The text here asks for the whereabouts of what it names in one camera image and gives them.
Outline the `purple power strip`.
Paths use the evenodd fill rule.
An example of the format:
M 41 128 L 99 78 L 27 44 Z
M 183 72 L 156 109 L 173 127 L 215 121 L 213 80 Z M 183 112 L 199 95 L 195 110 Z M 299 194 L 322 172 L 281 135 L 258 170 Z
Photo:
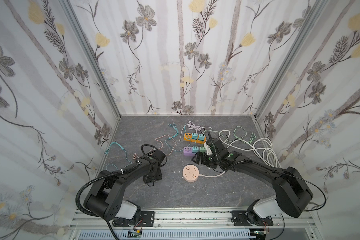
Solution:
M 200 152 L 199 151 L 200 147 L 197 146 L 193 146 L 193 147 L 184 147 L 183 148 L 183 155 L 187 156 L 187 157 L 192 157 L 194 156 L 196 153 Z

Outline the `pink round power strip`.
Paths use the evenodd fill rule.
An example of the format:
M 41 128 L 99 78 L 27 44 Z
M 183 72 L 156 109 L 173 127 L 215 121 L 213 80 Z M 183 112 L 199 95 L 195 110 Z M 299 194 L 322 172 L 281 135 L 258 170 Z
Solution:
M 183 168 L 182 174 L 183 179 L 189 183 L 195 182 L 200 176 L 199 169 L 195 165 L 186 165 Z

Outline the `orange power strip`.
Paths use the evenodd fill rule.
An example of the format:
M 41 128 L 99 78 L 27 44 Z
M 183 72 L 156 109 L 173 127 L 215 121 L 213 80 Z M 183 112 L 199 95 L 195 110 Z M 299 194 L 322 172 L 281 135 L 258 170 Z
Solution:
M 206 142 L 206 136 L 198 133 L 185 133 L 184 140 L 203 145 Z

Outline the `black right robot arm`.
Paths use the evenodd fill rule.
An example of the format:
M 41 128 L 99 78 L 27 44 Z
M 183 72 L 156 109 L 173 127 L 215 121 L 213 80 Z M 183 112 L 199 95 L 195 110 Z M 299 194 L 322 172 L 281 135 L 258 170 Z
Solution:
M 221 140 L 208 140 L 207 146 L 211 154 L 197 152 L 192 161 L 197 165 L 210 168 L 220 167 L 224 173 L 229 171 L 249 175 L 273 188 L 275 194 L 263 200 L 255 200 L 246 210 L 245 221 L 250 225 L 258 225 L 273 215 L 286 214 L 299 218 L 313 193 L 298 170 L 271 167 L 252 160 L 244 154 L 229 152 Z

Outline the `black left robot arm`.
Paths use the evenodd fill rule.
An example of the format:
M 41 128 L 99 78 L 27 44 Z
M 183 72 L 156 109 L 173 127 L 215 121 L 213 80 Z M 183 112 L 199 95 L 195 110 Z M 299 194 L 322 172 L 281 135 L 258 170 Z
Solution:
M 109 172 L 104 170 L 84 184 L 76 195 L 77 208 L 84 214 L 99 217 L 107 222 L 125 219 L 137 223 L 140 221 L 141 208 L 124 200 L 127 187 L 142 178 L 149 187 L 163 177 L 161 167 L 168 158 L 160 150 L 143 153 L 135 163 L 126 169 Z

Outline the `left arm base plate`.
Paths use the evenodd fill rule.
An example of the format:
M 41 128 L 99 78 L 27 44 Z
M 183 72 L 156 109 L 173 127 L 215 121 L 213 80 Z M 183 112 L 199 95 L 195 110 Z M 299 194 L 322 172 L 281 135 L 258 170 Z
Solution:
M 154 211 L 137 211 L 131 218 L 116 218 L 113 220 L 113 227 L 153 227 L 155 220 Z

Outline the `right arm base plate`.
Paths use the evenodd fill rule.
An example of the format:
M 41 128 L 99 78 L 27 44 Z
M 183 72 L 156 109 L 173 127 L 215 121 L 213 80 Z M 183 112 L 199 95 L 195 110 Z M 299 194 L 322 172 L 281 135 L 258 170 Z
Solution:
M 271 217 L 261 219 L 255 213 L 247 211 L 231 211 L 231 222 L 235 227 L 271 227 L 274 225 Z

